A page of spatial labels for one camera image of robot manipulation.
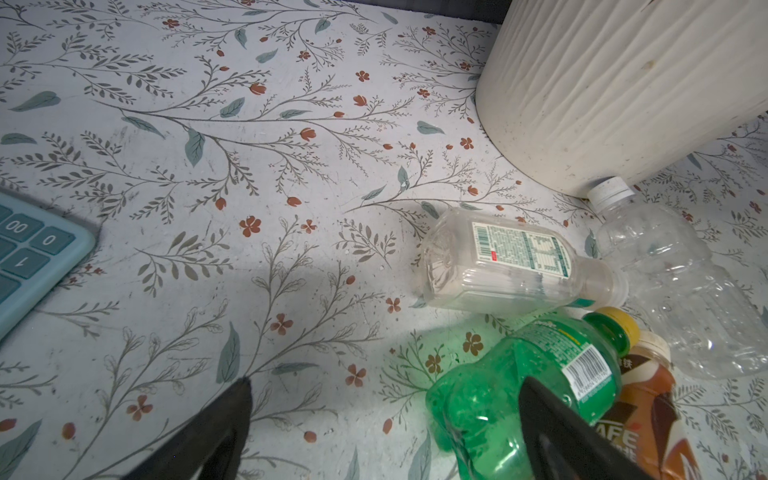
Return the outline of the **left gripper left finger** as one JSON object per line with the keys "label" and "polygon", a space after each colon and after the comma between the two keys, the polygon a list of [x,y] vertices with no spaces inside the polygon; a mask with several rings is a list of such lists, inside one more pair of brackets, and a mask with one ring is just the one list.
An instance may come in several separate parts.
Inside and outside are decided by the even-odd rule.
{"label": "left gripper left finger", "polygon": [[251,382],[241,377],[125,477],[234,479],[252,408]]}

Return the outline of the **green bottle yellow cap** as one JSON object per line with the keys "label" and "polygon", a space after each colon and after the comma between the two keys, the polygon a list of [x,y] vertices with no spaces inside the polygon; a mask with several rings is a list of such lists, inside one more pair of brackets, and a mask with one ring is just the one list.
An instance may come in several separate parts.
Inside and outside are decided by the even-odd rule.
{"label": "green bottle yellow cap", "polygon": [[594,425],[621,391],[620,360],[640,337],[624,311],[572,318],[544,314],[481,359],[453,368],[427,392],[438,447],[455,453],[463,479],[530,479],[518,403],[533,377]]}

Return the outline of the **brown tea bottle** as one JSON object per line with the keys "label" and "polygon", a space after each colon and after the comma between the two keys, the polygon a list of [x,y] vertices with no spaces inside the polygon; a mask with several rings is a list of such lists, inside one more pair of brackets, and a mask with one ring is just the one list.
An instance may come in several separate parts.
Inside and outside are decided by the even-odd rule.
{"label": "brown tea bottle", "polygon": [[673,403],[668,343],[642,330],[620,360],[618,400],[596,423],[599,435],[655,479],[700,479],[685,424]]}

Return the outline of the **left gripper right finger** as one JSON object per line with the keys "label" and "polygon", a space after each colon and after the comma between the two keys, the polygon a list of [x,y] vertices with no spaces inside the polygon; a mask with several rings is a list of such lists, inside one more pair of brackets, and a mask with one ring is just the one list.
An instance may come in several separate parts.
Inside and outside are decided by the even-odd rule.
{"label": "left gripper right finger", "polygon": [[541,382],[519,393],[521,430],[535,479],[648,479]]}

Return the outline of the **square clear bottle green label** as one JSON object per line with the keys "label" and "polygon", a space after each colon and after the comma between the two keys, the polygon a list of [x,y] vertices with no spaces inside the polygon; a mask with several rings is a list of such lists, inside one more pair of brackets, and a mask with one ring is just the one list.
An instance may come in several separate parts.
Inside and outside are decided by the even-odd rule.
{"label": "square clear bottle green label", "polygon": [[433,308],[502,318],[560,307],[620,307],[626,276],[579,255],[559,233],[479,211],[448,209],[422,242],[423,298]]}

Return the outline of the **tall clear ribbed bottle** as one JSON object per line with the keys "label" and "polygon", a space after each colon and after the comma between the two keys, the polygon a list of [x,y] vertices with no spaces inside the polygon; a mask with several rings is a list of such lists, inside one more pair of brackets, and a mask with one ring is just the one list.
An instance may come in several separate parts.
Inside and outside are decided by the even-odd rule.
{"label": "tall clear ribbed bottle", "polygon": [[603,261],[628,280],[630,303],[690,377],[727,379],[767,370],[767,327],[707,245],[676,212],[637,200],[619,177],[588,199],[604,219]]}

